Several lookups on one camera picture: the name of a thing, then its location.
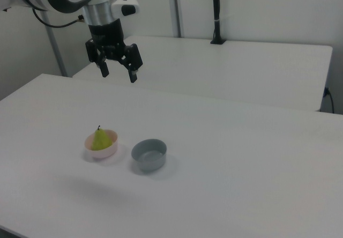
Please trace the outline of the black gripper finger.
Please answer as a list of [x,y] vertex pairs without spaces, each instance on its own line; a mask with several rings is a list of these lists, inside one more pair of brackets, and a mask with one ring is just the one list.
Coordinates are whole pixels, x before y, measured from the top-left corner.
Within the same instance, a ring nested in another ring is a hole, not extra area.
[[138,69],[143,65],[138,46],[133,43],[132,45],[125,45],[123,54],[119,57],[119,63],[128,70],[131,83],[137,80]]
[[106,63],[106,56],[104,52],[100,51],[92,39],[85,43],[88,59],[95,63],[100,69],[102,76],[105,78],[109,75],[109,70]]

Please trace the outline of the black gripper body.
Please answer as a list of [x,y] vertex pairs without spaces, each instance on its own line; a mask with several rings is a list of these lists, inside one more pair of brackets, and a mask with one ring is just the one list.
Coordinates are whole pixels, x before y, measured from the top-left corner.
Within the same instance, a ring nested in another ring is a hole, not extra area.
[[96,48],[109,60],[121,60],[124,56],[124,34],[120,19],[102,26],[88,26]]

